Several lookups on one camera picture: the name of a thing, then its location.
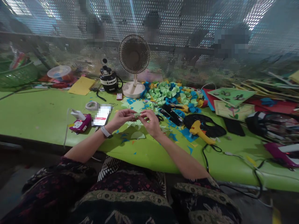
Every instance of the green table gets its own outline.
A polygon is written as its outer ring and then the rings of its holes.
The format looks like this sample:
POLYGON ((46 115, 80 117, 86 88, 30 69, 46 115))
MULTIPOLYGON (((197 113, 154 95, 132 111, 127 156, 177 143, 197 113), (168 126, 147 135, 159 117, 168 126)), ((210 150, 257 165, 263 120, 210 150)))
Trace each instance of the green table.
MULTIPOLYGON (((0 98, 8 93, 0 92, 0 98)), ((118 104, 113 109, 111 119, 115 111, 121 109, 121 102, 116 100, 116 95, 101 94, 107 99, 107 103, 118 104)), ((81 110, 83 113, 89 113, 85 109, 85 104, 90 100, 104 103, 93 92, 86 96, 69 94, 63 90, 27 90, 14 94, 0 101, 0 122, 2 124, 0 135, 63 145, 67 124, 67 109, 73 108, 81 110)), ((209 108, 203 109, 202 114, 211 117, 217 124, 224 127, 222 118, 213 114, 209 108)), ((68 123, 71 124, 73 121, 74 117, 70 115, 68 123)), ((189 153, 187 146, 190 146, 193 149, 192 156, 205 165, 202 154, 204 141, 198 138, 192 142, 192 145, 179 130, 172 129, 178 140, 176 143, 189 153)), ((144 127, 140 131, 146 135, 146 139, 133 142, 130 135, 135 131, 137 131, 137 127, 127 128, 124 125, 119 132, 129 133, 129 135, 124 137, 121 133, 115 134, 112 139, 106 140, 99 150, 115 158, 156 171, 179 173, 162 146, 146 132, 144 127), (122 143, 123 138, 128 138, 130 141, 122 143)), ((221 137, 221 142, 218 142, 217 145, 225 152, 238 154, 245 158, 249 156, 257 164, 265 158, 270 158, 271 155, 264 149, 261 139, 246 128, 244 128, 244 131, 245 137, 228 133, 227 136, 230 136, 232 140, 221 137)), ((69 131, 66 145, 74 146, 92 133, 94 133, 94 128, 88 128, 84 134, 79 135, 69 131)), ((258 185, 253 170, 241 159, 215 152, 211 147, 207 148, 206 156, 210 173, 215 179, 258 185)), ((292 172, 273 163, 265 163, 261 171, 267 179, 267 188, 299 192, 298 171, 292 172)))

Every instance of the hand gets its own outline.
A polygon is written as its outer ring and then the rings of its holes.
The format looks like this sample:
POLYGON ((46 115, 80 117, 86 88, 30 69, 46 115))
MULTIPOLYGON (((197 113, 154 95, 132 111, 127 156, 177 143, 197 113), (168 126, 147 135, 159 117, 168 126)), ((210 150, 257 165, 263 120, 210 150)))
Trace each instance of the hand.
POLYGON ((152 110, 144 110, 141 112, 141 115, 138 119, 142 122, 147 132, 153 137, 156 138, 160 135, 163 135, 161 131, 159 120, 156 117, 155 113, 152 110))
POLYGON ((135 119, 135 113, 137 113, 134 110, 131 109, 124 109, 119 110, 115 113, 114 118, 105 125, 106 130, 112 134, 112 132, 119 129, 121 126, 123 126, 127 121, 136 121, 135 119))

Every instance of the smartphone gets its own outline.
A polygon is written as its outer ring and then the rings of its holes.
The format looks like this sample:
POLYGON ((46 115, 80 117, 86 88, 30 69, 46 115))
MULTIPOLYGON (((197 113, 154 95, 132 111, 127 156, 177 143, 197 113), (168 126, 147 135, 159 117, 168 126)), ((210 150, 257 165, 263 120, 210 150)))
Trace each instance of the smartphone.
POLYGON ((107 124, 112 109, 113 106, 111 104, 100 104, 100 107, 92 120, 92 126, 103 126, 107 124))

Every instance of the green basket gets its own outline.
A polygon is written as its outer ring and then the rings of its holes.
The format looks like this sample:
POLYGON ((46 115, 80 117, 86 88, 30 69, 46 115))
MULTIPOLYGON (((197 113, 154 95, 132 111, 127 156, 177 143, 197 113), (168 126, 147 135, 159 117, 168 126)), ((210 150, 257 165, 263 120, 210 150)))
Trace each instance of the green basket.
POLYGON ((10 64, 11 61, 0 62, 0 87, 17 87, 38 78, 38 70, 33 62, 13 70, 9 70, 10 64))

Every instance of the fan grille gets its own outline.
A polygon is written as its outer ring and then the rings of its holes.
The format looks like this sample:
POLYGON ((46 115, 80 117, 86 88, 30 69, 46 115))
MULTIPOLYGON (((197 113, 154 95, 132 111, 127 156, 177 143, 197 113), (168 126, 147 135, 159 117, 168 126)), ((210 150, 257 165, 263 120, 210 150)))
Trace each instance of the fan grille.
POLYGON ((150 62, 150 48, 142 37, 133 34, 122 40, 118 56, 127 72, 138 74, 143 72, 150 62))

